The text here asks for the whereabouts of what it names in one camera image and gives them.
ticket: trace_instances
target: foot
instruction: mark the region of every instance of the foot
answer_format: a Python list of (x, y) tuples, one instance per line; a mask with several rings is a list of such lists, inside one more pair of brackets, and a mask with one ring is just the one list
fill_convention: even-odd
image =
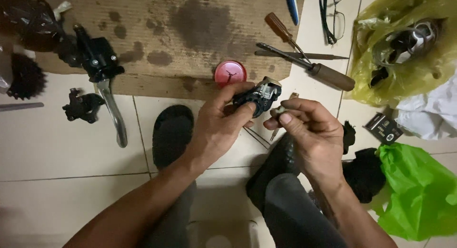
[(294, 166), (293, 138), (288, 133), (282, 136), (265, 163), (246, 184), (248, 197), (262, 214), (265, 207), (266, 186), (274, 177), (284, 173), (292, 173), (295, 176), (299, 174)]
[(152, 136), (154, 165), (161, 170), (177, 160), (192, 138), (194, 116), (184, 105), (173, 105), (157, 117)]

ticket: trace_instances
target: hand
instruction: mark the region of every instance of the hand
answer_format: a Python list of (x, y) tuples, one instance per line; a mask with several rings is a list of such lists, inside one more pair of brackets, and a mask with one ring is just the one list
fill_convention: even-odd
[(215, 163), (229, 151), (243, 126), (251, 127), (255, 104), (249, 102), (234, 110), (226, 106), (233, 95), (243, 93), (255, 86), (252, 82), (231, 84), (224, 87), (215, 99), (206, 102), (198, 112), (192, 140), (186, 156), (197, 157), (204, 169)]
[(284, 127), (294, 137), (296, 166), (300, 171), (322, 187), (344, 181), (344, 130), (340, 122), (317, 101), (294, 98), (282, 101), (281, 105), (288, 111), (278, 120), (271, 112), (273, 117), (264, 126), (269, 130)]

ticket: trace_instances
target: forearm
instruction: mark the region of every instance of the forearm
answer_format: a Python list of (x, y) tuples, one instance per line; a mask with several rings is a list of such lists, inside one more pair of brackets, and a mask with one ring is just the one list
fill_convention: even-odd
[(349, 247), (397, 247), (362, 207), (346, 181), (337, 186), (320, 186), (318, 189), (324, 214), (335, 224)]
[(135, 247), (181, 193), (204, 171), (194, 158), (181, 158), (87, 223), (64, 248)]

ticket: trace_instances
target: small black box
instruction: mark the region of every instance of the small black box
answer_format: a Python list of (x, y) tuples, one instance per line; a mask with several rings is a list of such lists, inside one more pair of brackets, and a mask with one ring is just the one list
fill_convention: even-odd
[(380, 112), (364, 127), (385, 145), (393, 144), (403, 134), (397, 122)]

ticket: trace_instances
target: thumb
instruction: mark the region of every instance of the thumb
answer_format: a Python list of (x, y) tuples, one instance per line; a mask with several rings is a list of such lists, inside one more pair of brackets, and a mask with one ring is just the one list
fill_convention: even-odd
[(283, 113), (279, 117), (279, 122), (300, 145), (306, 145), (306, 140), (309, 140), (311, 132), (306, 129), (305, 125), (303, 125), (303, 122), (300, 119), (289, 113)]
[(255, 109), (255, 103), (248, 102), (241, 105), (232, 115), (228, 116), (228, 118), (236, 122), (236, 125), (241, 128), (252, 119)]

